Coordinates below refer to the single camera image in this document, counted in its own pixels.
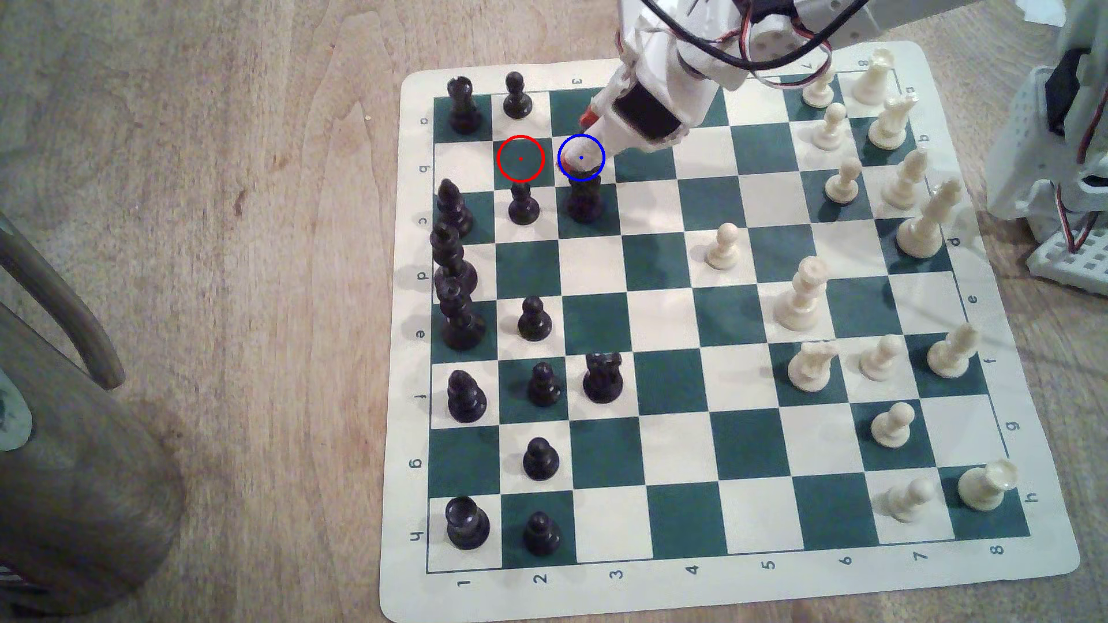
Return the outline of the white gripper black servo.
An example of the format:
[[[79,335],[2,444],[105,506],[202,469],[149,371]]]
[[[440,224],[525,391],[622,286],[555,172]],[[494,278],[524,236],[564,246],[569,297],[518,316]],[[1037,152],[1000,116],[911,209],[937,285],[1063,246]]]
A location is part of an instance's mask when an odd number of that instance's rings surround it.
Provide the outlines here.
[[[585,164],[601,165],[626,149],[670,147],[705,120],[719,84],[685,63],[678,40],[649,21],[635,21],[620,39],[622,68],[578,118]],[[602,118],[613,103],[616,118]]]

